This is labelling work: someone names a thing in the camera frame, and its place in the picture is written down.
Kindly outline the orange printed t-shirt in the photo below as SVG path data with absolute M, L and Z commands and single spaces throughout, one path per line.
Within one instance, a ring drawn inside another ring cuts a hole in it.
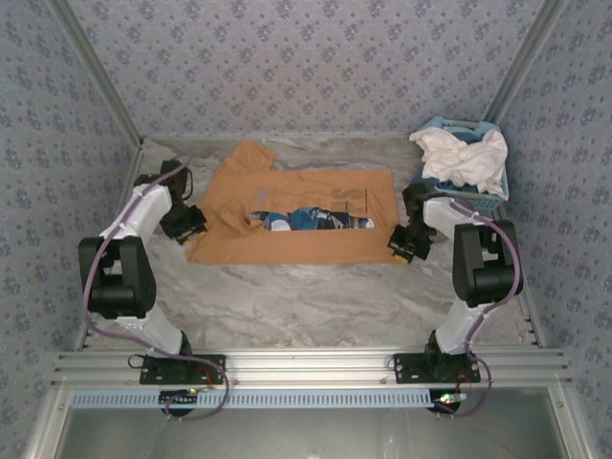
M 205 264 L 389 263 L 399 223 L 392 172 L 273 166 L 275 151 L 242 140 L 199 206 L 208 231 L 187 258 Z

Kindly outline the dark teal t-shirt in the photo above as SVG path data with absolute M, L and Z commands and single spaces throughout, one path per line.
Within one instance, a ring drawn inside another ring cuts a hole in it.
M 468 194 L 478 194 L 479 193 L 478 188 L 476 186 L 471 186 L 471 185 L 456 186 L 452 181 L 440 182 L 439 180 L 434 179 L 433 185 L 436 188 L 445 190 L 448 193 L 451 193 L 451 192 L 468 193 Z

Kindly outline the light blue plastic basket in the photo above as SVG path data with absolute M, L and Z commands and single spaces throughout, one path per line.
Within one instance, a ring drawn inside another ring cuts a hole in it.
M 425 125 L 420 127 L 417 131 L 426 129 L 429 127 L 442 128 L 443 130 L 448 131 L 449 133 L 453 134 L 459 140 L 466 142 L 467 144 L 471 144 L 473 142 L 480 142 L 483 139 L 484 135 L 492 129 L 496 129 L 502 134 L 500 127 L 494 123 L 490 123 L 487 121 L 470 122 L 470 121 L 449 120 L 441 116 L 431 119 Z M 429 183 L 433 185 L 434 179 L 425 179 L 422 176 L 423 167 L 421 171 L 415 177 L 415 180 L 417 182 L 425 182 L 425 183 Z M 506 162 L 505 162 L 505 166 L 503 169 L 502 187 L 504 191 L 507 191 L 509 193 L 508 179 L 506 175 Z M 472 199 L 474 201 L 480 200 L 482 202 L 481 206 L 483 208 L 495 208 L 499 204 L 507 201 L 497 195 L 489 194 L 488 192 L 483 192 L 483 193 L 478 193 L 478 194 L 451 192 L 448 194 L 458 194 L 466 200 L 468 199 Z

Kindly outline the white t-shirt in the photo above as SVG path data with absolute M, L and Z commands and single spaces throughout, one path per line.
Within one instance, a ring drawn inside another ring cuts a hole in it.
M 488 192 L 508 200 L 502 176 L 508 146 L 496 129 L 488 131 L 480 142 L 467 144 L 438 127 L 429 127 L 409 136 L 423 150 L 422 176 L 455 186 L 475 186 L 479 193 Z

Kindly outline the small black controller board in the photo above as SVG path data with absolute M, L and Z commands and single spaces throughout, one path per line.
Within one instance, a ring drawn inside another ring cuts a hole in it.
M 428 410 L 445 416 L 453 416 L 461 407 L 462 402 L 468 399 L 468 395 L 459 389 L 432 389 L 429 395 L 432 406 Z
M 162 412 L 173 418 L 184 418 L 195 408 L 198 394 L 194 389 L 163 390 L 158 397 Z

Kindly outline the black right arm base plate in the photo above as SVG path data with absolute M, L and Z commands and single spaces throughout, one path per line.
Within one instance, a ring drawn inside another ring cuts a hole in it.
M 396 383 L 480 383 L 479 366 L 466 355 L 395 354 Z

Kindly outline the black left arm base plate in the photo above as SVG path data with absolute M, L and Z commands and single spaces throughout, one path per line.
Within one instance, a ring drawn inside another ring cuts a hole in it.
M 196 355 L 214 363 L 201 361 L 182 361 L 168 358 L 155 358 L 144 356 L 139 369 L 140 384 L 143 385 L 178 385 L 178 384 L 205 384 L 222 385 L 223 376 L 218 367 L 226 370 L 226 356 L 221 354 Z

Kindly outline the aluminium frame cross rail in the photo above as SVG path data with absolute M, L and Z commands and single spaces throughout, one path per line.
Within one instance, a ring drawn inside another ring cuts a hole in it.
M 231 384 L 238 389 L 383 388 L 396 384 L 390 358 L 395 348 L 261 348 L 223 350 Z M 128 366 L 132 350 L 65 352 L 58 355 L 53 386 L 132 388 L 140 372 Z M 478 346 L 498 387 L 571 384 L 564 352 L 536 346 Z

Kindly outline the aluminium frame post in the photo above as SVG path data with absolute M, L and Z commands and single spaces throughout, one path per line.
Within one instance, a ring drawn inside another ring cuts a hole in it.
M 499 124 L 520 90 L 570 0 L 543 0 L 485 113 L 485 121 Z
M 132 146 L 140 147 L 142 137 L 69 1 L 45 0 L 45 2 L 110 110 L 121 133 Z

